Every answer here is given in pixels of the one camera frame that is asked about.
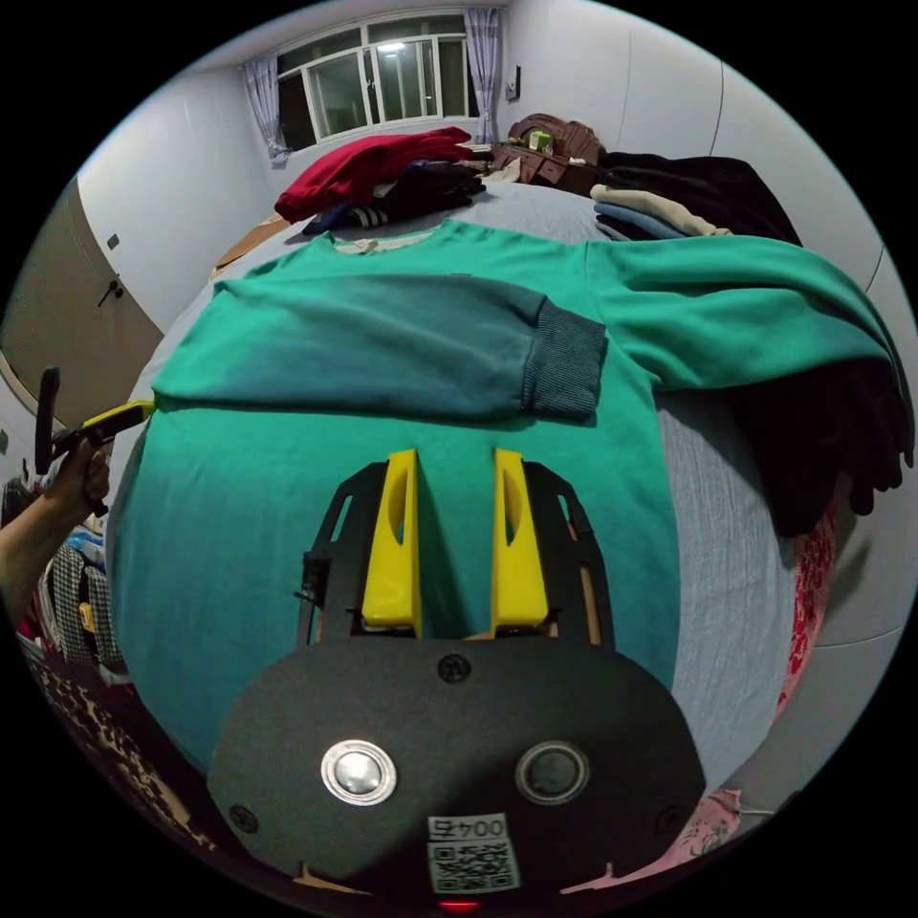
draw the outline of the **red light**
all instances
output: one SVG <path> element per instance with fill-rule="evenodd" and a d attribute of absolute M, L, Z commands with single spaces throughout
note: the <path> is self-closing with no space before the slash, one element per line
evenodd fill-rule
<path fill-rule="evenodd" d="M 440 908 L 443 911 L 450 911 L 454 915 L 467 915 L 470 911 L 475 911 L 480 905 L 480 902 L 441 902 Z"/>

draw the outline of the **screw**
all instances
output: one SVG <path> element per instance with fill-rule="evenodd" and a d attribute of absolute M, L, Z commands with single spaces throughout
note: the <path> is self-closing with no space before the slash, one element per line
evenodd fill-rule
<path fill-rule="evenodd" d="M 444 682 L 465 682 L 471 673 L 471 663 L 458 653 L 448 653 L 437 664 L 437 673 Z"/>
<path fill-rule="evenodd" d="M 229 818 L 241 832 L 252 835 L 258 831 L 258 820 L 255 818 L 254 813 L 238 803 L 229 808 Z"/>
<path fill-rule="evenodd" d="M 657 832 L 666 835 L 679 827 L 682 822 L 682 810 L 678 806 L 670 806 L 657 817 Z"/>

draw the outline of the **door handle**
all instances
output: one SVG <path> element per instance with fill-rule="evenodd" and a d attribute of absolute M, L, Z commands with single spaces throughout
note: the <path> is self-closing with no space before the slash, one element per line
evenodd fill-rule
<path fill-rule="evenodd" d="M 115 299 L 121 299 L 121 297 L 124 296 L 124 288 L 117 280 L 113 280 L 109 283 L 108 290 L 102 295 L 102 299 L 98 302 L 96 308 L 98 309 L 111 294 L 115 295 Z"/>

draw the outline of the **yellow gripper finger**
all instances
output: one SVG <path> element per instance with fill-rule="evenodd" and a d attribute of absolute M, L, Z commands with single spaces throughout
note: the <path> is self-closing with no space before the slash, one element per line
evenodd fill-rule
<path fill-rule="evenodd" d="M 416 449 L 389 455 L 362 612 L 369 628 L 410 627 L 421 637 Z"/>
<path fill-rule="evenodd" d="M 494 547 L 491 634 L 537 628 L 548 616 L 523 457 L 494 451 Z"/>

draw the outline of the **qr code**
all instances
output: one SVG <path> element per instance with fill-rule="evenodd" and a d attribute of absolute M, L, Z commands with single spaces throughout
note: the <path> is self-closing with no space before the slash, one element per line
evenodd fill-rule
<path fill-rule="evenodd" d="M 430 878 L 436 892 L 515 889 L 519 876 L 508 839 L 431 844 Z"/>

